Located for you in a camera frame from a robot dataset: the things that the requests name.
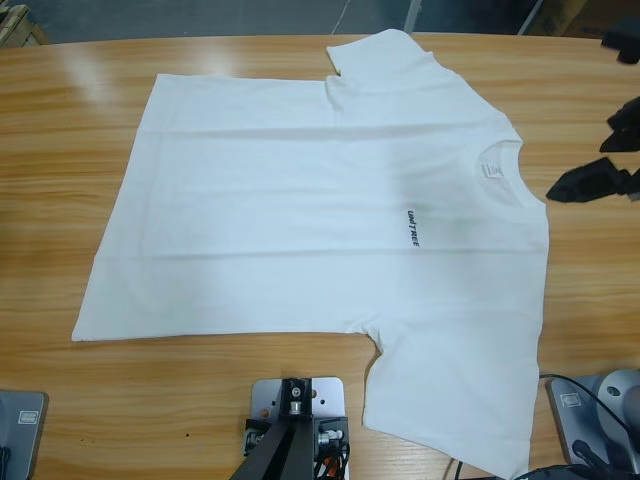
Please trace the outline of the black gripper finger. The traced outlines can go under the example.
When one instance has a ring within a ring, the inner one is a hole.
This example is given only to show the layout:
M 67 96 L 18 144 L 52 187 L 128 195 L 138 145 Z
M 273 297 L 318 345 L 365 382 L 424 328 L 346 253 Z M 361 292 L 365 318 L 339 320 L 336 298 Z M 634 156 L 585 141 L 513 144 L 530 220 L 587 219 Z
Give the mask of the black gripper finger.
M 639 151 L 639 103 L 636 97 L 607 119 L 611 135 L 601 144 L 600 152 Z
M 608 157 L 602 157 L 562 174 L 547 191 L 546 198 L 561 203 L 586 203 L 630 193 L 629 171 L 617 169 Z

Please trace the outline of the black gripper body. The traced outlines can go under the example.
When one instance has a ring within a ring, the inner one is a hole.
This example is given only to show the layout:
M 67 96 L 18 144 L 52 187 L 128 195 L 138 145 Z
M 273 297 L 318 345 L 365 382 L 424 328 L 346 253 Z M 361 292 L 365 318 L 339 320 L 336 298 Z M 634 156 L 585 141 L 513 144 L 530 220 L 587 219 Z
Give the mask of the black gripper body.
M 602 46 L 617 51 L 619 63 L 638 63 L 640 60 L 638 32 L 620 30 L 606 32 L 602 38 Z

